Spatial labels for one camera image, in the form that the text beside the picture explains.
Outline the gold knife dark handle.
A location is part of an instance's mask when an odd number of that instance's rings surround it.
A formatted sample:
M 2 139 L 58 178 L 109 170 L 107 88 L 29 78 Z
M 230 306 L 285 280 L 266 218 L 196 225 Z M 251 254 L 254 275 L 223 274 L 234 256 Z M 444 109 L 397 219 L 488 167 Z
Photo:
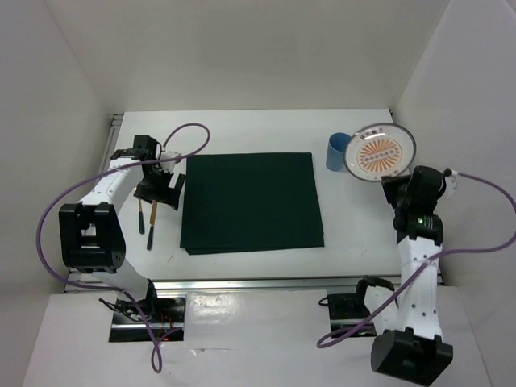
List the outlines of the gold knife dark handle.
M 153 240 L 154 240 L 154 231 L 155 231 L 155 223 L 156 223 L 156 212 L 157 212 L 158 202 L 153 201 L 152 202 L 152 208 L 151 208 L 151 214 L 149 219 L 149 232 L 148 232 L 148 240 L 146 249 L 148 251 L 151 251 L 153 248 Z

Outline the gold fork dark handle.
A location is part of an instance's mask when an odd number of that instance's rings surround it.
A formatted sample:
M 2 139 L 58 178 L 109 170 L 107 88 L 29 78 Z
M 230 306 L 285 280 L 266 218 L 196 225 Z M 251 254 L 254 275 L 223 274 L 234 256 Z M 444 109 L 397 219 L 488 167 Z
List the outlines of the gold fork dark handle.
M 139 221 L 139 233 L 141 235 L 145 234 L 145 220 L 144 220 L 144 212 L 143 212 L 143 204 L 142 200 L 138 199 L 138 221 Z

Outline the white plate orange sunburst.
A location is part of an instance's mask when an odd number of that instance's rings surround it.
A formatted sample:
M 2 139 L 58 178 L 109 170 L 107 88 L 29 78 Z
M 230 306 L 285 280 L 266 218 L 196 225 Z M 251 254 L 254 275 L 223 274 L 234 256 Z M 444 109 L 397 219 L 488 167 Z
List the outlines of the white plate orange sunburst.
M 375 123 L 351 136 L 343 165 L 359 180 L 377 182 L 405 173 L 416 152 L 416 140 L 407 129 L 394 123 Z

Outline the dark green cloth placemat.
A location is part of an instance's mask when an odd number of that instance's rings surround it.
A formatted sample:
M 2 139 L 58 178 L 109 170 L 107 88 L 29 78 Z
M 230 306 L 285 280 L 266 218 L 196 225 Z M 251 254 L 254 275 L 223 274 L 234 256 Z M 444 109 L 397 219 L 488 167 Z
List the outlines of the dark green cloth placemat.
M 180 246 L 190 255 L 324 246 L 309 152 L 189 158 Z

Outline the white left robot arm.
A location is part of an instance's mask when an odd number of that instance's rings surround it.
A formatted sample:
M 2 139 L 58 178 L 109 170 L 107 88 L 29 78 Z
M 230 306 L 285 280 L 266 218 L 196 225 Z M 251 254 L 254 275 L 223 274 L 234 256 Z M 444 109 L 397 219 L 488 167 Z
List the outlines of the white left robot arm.
M 175 186 L 170 182 L 180 161 L 181 154 L 165 150 L 149 135 L 137 135 L 130 148 L 110 157 L 108 176 L 99 178 L 78 203 L 59 210 L 65 266 L 119 289 L 125 302 L 134 299 L 131 312 L 142 322 L 157 317 L 160 302 L 152 281 L 137 273 L 127 258 L 119 212 L 131 195 L 152 205 L 152 219 L 159 204 L 177 210 L 185 175 L 178 175 Z

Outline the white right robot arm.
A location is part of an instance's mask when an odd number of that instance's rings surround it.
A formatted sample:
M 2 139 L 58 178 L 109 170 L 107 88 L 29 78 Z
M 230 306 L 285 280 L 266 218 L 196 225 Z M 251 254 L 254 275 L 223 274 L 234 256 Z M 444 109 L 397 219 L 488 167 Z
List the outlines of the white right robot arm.
M 373 316 L 372 370 L 429 386 L 453 359 L 437 312 L 436 254 L 442 251 L 443 223 L 434 210 L 446 182 L 440 171 L 418 166 L 407 177 L 383 178 L 381 185 L 393 208 L 401 292 L 396 294 L 387 280 L 366 276 L 356 287 L 352 307 L 361 316 Z

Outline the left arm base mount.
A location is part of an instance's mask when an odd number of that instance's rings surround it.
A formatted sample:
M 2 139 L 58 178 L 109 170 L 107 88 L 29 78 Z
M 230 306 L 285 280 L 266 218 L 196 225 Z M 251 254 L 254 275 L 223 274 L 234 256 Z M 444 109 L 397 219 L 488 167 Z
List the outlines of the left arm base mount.
M 146 325 L 131 302 L 116 299 L 108 302 L 98 299 L 112 312 L 109 341 L 111 343 L 150 342 Z M 150 324 L 150 329 L 159 341 L 180 342 L 184 340 L 186 297 L 159 298 L 139 301 L 139 306 Z

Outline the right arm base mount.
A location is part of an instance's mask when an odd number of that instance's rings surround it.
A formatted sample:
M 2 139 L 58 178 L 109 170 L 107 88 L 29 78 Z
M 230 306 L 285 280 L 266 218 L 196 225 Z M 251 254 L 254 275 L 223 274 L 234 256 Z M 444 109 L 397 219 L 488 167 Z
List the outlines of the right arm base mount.
M 363 302 L 353 293 L 328 294 L 320 299 L 318 304 L 328 310 L 332 339 L 342 336 L 342 334 L 336 335 L 336 331 L 352 328 L 369 315 Z

